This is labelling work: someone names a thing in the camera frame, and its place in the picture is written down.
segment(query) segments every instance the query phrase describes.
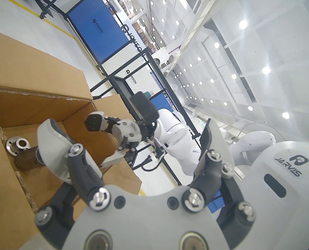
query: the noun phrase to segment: blue panel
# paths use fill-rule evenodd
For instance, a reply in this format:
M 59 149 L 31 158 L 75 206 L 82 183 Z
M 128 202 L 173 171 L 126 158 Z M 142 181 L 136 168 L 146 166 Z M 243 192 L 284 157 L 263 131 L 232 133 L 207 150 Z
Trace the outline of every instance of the blue panel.
M 222 197 L 218 198 L 218 199 L 216 199 L 213 202 L 210 202 L 208 204 L 208 208 L 209 208 L 210 212 L 212 212 L 212 213 L 216 212 L 217 210 L 219 210 L 223 206 L 224 206 L 224 199 Z
M 168 109 L 170 112 L 173 111 L 172 107 L 167 102 L 167 100 L 166 100 L 166 98 L 164 96 L 164 93 L 161 93 L 160 95 L 158 95 L 155 98 L 151 99 L 151 102 L 153 103 L 153 105 L 155 105 L 157 110 Z
M 102 0 L 83 0 L 69 17 L 99 62 L 128 42 Z

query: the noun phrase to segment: white floor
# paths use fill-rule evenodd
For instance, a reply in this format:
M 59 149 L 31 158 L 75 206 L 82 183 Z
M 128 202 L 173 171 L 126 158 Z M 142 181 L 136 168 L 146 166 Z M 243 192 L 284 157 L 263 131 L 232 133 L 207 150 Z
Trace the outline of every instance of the white floor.
M 0 33 L 33 46 L 82 70 L 89 88 L 101 81 L 101 74 L 95 69 L 94 63 L 89 60 L 79 42 L 75 40 L 76 35 L 68 23 L 54 11 L 52 11 L 54 18 L 47 16 L 45 20 L 38 17 L 40 13 L 41 10 L 34 0 L 0 0 Z M 106 89 L 107 86 L 103 85 L 93 95 L 97 95 Z M 139 153 L 135 166 L 144 161 L 148 154 L 148 150 Z M 168 155 L 166 159 L 182 184 L 189 184 L 191 178 L 183 174 L 177 161 Z M 151 162 L 145 167 L 153 168 L 155 165 L 156 162 Z M 173 189 L 176 182 L 167 173 L 168 171 L 162 166 L 153 172 L 145 172 L 141 168 L 135 170 L 135 174 L 142 181 L 140 193 L 153 196 Z

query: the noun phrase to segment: joyson logo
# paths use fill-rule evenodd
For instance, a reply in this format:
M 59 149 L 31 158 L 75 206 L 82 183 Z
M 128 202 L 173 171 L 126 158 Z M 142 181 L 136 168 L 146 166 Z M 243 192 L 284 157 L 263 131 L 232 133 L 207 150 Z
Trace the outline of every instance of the joyson logo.
M 96 27 L 100 30 L 100 33 L 103 33 L 101 26 L 98 24 L 98 22 L 95 19 L 93 19 L 93 24 L 95 24 Z

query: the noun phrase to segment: jarvis logo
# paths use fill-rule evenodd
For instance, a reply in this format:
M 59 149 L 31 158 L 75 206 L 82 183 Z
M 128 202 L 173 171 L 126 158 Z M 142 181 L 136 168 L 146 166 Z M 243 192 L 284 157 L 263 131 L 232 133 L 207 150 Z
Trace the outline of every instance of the jarvis logo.
M 93 19 L 92 22 L 100 30 L 100 33 L 103 33 L 103 30 L 102 30 L 101 26 L 98 24 L 98 22 L 95 19 Z
M 301 166 L 308 162 L 308 159 L 302 155 L 295 155 L 291 157 L 289 161 L 292 162 L 285 161 L 283 158 L 275 158 L 275 160 L 278 163 L 281 163 L 284 167 L 286 167 L 292 174 L 294 174 L 297 177 L 301 176 L 302 172 L 299 171 L 296 167 L 294 167 L 294 165 Z

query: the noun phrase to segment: camera lens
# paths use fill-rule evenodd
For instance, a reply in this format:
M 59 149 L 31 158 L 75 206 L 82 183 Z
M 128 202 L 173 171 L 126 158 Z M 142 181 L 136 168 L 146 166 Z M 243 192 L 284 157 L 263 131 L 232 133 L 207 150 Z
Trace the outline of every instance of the camera lens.
M 97 230 L 90 234 L 85 241 L 84 250 L 112 250 L 112 237 L 103 230 Z

